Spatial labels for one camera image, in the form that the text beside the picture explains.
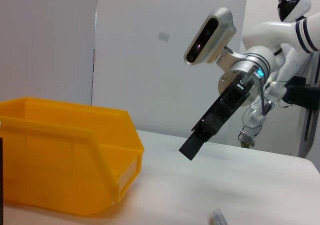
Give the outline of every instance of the black visor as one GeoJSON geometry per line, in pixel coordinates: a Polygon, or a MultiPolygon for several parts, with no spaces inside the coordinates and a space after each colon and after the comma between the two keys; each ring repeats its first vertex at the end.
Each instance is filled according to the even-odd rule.
{"type": "Polygon", "coordinates": [[[288,17],[300,0],[279,0],[278,13],[281,22],[288,17]]]}

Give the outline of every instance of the camera lens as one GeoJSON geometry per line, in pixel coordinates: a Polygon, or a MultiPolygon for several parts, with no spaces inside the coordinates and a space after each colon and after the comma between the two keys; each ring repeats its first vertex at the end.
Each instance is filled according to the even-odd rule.
{"type": "Polygon", "coordinates": [[[195,55],[198,55],[201,51],[202,51],[202,45],[200,43],[196,43],[194,46],[193,46],[193,53],[195,55]]]}
{"type": "Polygon", "coordinates": [[[219,25],[219,22],[216,18],[210,18],[207,22],[196,41],[192,45],[189,53],[186,55],[186,60],[188,63],[194,63],[200,53],[203,51],[204,47],[207,45],[211,36],[215,33],[219,25]]]}
{"type": "Polygon", "coordinates": [[[211,36],[211,31],[210,31],[210,29],[206,29],[206,30],[204,31],[204,36],[206,36],[206,37],[211,36]]]}
{"type": "Polygon", "coordinates": [[[192,54],[188,54],[187,56],[186,56],[186,60],[189,62],[189,63],[193,63],[196,59],[195,59],[195,57],[192,55],[192,54]]]}

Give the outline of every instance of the yellow plastic bin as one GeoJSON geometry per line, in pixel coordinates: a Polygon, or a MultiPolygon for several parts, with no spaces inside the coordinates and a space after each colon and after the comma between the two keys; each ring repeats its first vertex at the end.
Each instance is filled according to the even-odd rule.
{"type": "Polygon", "coordinates": [[[144,147],[129,114],[35,98],[0,102],[6,201],[78,216],[119,202],[144,147]]]}

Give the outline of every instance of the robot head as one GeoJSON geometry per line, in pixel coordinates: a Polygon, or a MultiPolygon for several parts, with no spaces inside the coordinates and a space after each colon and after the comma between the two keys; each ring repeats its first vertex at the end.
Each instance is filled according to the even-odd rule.
{"type": "Polygon", "coordinates": [[[279,0],[278,13],[281,22],[292,23],[311,8],[311,0],[279,0]]]}

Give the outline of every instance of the depth camera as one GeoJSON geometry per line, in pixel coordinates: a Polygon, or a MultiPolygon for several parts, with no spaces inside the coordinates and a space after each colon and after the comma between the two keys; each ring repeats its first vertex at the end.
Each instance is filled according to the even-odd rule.
{"type": "Polygon", "coordinates": [[[187,64],[214,62],[236,33],[232,13],[221,7],[210,13],[184,54],[187,64]]]}

